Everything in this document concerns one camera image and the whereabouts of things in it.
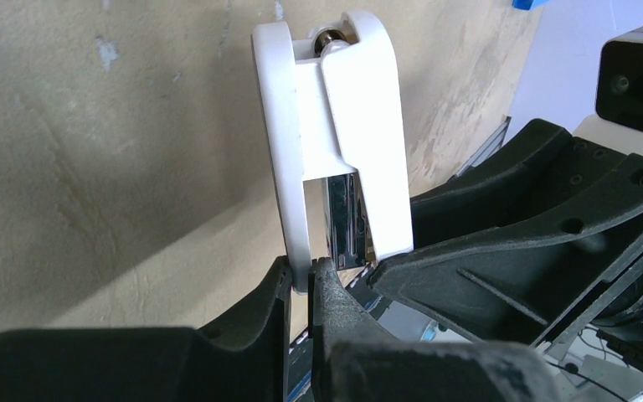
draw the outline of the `camera lens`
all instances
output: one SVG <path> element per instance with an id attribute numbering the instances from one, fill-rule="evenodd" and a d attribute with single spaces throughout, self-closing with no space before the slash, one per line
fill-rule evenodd
<path id="1" fill-rule="evenodd" d="M 624 75 L 616 75 L 612 79 L 612 93 L 615 95 L 622 95 L 630 88 L 630 80 Z"/>

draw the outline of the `wire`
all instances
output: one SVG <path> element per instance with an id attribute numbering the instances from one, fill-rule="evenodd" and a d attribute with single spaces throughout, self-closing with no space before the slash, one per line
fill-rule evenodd
<path id="1" fill-rule="evenodd" d="M 582 329 L 578 332 L 578 338 L 588 348 L 591 348 L 593 350 L 597 350 L 598 352 L 602 352 L 603 353 L 603 360 L 608 359 L 608 351 L 605 350 L 605 345 L 603 345 L 602 342 L 600 343 L 599 348 L 597 346 L 591 345 L 590 343 L 588 343 L 588 341 L 585 340 L 585 338 L 583 338 L 583 330 Z"/>
<path id="2" fill-rule="evenodd" d="M 596 337 L 597 337 L 598 330 L 597 330 L 596 328 L 592 328 L 592 327 L 585 327 L 584 329 L 589 329 L 590 331 L 595 331 L 595 334 L 596 334 Z M 594 345 L 591 345 L 590 343 L 588 343 L 588 342 L 583 338 L 583 329 L 581 329 L 581 330 L 578 332 L 578 338 L 579 338 L 579 339 L 580 339 L 580 341 L 581 341 L 581 342 L 583 342 L 583 343 L 585 344 L 585 346 L 587 346 L 588 348 L 592 348 L 592 349 L 595 349 L 595 350 L 598 350 L 598 351 L 602 352 L 602 353 L 603 353 L 603 360 L 607 360 L 607 359 L 608 359 L 608 355 L 610 355 L 610 356 L 612 356 L 613 358 L 616 358 L 616 359 L 620 360 L 620 361 L 625 365 L 625 367 L 627 367 L 628 369 L 630 368 L 630 365 L 629 365 L 625 360 L 623 360 L 623 359 L 622 359 L 622 357 L 621 357 L 619 354 L 617 354 L 617 353 L 612 353 L 611 351 L 609 351 L 609 350 L 607 350 L 607 349 L 605 348 L 605 344 L 603 343 L 602 339 L 598 338 L 598 342 L 600 342 L 600 348 L 598 348 L 598 347 L 596 347 L 596 346 L 594 346 Z"/>
<path id="3" fill-rule="evenodd" d="M 623 398 L 623 397 L 619 396 L 619 395 L 618 395 L 616 392 L 614 392 L 612 389 L 609 389 L 608 387 L 606 387 L 606 386 L 604 386 L 604 385 L 602 385 L 602 384 L 598 383 L 597 381 L 595 381 L 595 380 L 591 379 L 590 377 L 587 377 L 587 376 L 585 376 L 585 375 L 582 375 L 581 373 L 579 373 L 579 372 L 578 372 L 578 371 L 576 371 L 576 370 L 571 370 L 571 369 L 565 368 L 564 366 L 561 366 L 560 364 L 551 363 L 551 362 L 549 362 L 549 361 L 546 361 L 546 364 L 548 364 L 549 366 L 554 366 L 556 369 L 563 370 L 563 371 L 565 371 L 565 372 L 566 372 L 566 373 L 568 373 L 568 374 L 572 374 L 572 375 L 574 375 L 574 376 L 576 376 L 576 377 L 580 377 L 581 379 L 584 379 L 585 381 L 588 381 L 588 382 L 589 382 L 589 383 L 591 383 L 592 385 L 594 385 L 594 386 L 596 386 L 596 387 L 598 387 L 598 388 L 602 389 L 603 391 L 607 392 L 608 394 L 611 394 L 612 396 L 614 396 L 615 398 L 617 398 L 618 400 L 620 400 L 620 401 L 622 401 L 622 402 L 629 402 L 627 399 L 625 399 L 625 398 Z"/>

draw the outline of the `beige wall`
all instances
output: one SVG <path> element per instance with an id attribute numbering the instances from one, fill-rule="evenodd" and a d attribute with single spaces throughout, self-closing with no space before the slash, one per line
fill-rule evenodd
<path id="1" fill-rule="evenodd" d="M 256 24 L 386 23 L 417 193 L 506 113 L 538 20 L 508 3 L 0 0 L 0 331 L 200 325 L 284 252 Z"/>

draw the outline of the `white 3d-printed part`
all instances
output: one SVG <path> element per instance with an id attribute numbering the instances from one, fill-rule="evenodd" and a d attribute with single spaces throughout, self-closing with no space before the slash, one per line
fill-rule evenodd
<path id="1" fill-rule="evenodd" d="M 294 287 L 311 267 L 303 182 L 358 172 L 377 260 L 413 249 L 398 68 L 381 22 L 351 11 L 353 41 L 321 56 L 285 22 L 255 28 L 253 51 Z"/>

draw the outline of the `black camera housing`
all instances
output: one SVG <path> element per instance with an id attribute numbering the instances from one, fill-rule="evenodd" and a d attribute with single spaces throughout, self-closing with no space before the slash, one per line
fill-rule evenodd
<path id="1" fill-rule="evenodd" d="M 643 132 L 643 27 L 603 47 L 595 111 L 607 121 Z"/>

